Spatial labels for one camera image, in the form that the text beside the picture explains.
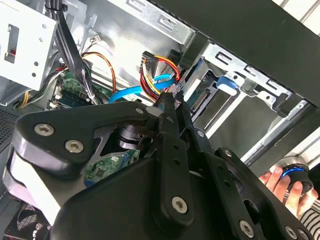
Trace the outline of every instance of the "white bracket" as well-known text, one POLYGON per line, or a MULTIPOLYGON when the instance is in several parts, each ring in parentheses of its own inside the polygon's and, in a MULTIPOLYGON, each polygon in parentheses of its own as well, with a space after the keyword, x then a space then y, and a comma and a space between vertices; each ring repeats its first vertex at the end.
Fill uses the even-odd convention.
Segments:
POLYGON ((57 22, 16 0, 0 0, 0 16, 0 76, 39 90, 57 22), (10 52, 12 28, 18 34, 10 52), (14 62, 6 60, 8 54, 14 62))

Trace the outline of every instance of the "hand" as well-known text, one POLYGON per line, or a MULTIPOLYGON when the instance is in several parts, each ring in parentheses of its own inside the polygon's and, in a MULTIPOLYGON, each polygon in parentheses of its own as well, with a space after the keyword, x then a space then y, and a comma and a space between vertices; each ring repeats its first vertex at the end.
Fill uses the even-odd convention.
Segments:
POLYGON ((277 166, 273 173, 267 172, 265 175, 259 177, 259 179, 286 206, 286 208, 298 218, 312 207, 315 200, 318 198, 318 193, 312 188, 301 197, 303 186, 300 181, 296 181, 289 193, 289 197, 287 200, 284 200, 286 190, 291 180, 288 175, 285 175, 280 179, 282 173, 282 168, 277 166))

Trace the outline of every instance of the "striped sleeve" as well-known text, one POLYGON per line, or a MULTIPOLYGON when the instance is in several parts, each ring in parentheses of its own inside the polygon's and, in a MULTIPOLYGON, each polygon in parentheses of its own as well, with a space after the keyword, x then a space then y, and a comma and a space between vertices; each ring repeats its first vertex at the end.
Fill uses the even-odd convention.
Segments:
POLYGON ((309 230, 315 240, 320 240, 320 201, 317 200, 313 206, 302 214, 300 222, 309 230))

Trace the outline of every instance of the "cooling fan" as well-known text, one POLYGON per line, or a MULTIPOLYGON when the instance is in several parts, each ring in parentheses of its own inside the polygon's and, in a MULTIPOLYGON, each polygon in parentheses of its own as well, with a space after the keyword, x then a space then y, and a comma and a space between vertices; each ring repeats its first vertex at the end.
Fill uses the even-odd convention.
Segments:
POLYGON ((50 228, 40 210, 23 203, 5 229, 4 235, 10 240, 46 240, 49 238, 50 228))

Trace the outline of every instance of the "silver screw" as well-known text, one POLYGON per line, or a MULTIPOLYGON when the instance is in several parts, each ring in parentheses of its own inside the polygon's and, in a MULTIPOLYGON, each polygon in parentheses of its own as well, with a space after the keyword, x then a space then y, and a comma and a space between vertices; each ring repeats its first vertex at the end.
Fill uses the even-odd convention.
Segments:
POLYGON ((65 143, 65 149, 70 153, 78 154, 84 150, 84 145, 78 140, 69 140, 65 143))
POLYGON ((232 154, 231 154, 231 152, 230 152, 229 150, 225 150, 224 153, 225 153, 225 155, 227 155, 229 158, 232 157, 232 154))
POLYGON ((249 223, 247 223, 246 221, 244 220, 241 220, 239 222, 239 226, 241 228, 241 231, 247 235, 249 238, 253 238, 255 236, 255 233, 254 233, 254 230, 252 229, 252 227, 250 226, 249 223))
POLYGON ((40 123, 35 125, 34 131, 41 136, 47 137, 54 134, 55 129, 49 124, 40 123))
POLYGON ((200 130, 198 130, 196 133, 202 138, 205 136, 205 134, 200 130))
POLYGON ((297 234, 293 231, 293 229, 289 226, 285 226, 286 232, 289 234, 289 236, 293 239, 297 239, 297 234))
POLYGON ((300 103, 299 105, 298 105, 298 109, 303 109, 304 108, 304 104, 303 103, 300 103))
POLYGON ((135 109, 139 114, 144 114, 144 111, 142 110, 142 109, 140 109, 140 108, 136 108, 135 109))
POLYGON ((302 236, 305 240, 309 240, 308 235, 307 235, 301 228, 298 228, 298 232, 301 234, 301 236, 302 236))
POLYGON ((169 122, 171 122, 171 123, 174 122, 174 120, 173 120, 172 117, 170 117, 170 116, 167 116, 166 119, 167 119, 169 122))
POLYGON ((171 203, 172 207, 180 214, 185 214, 188 210, 186 201, 179 196, 174 196, 171 203))

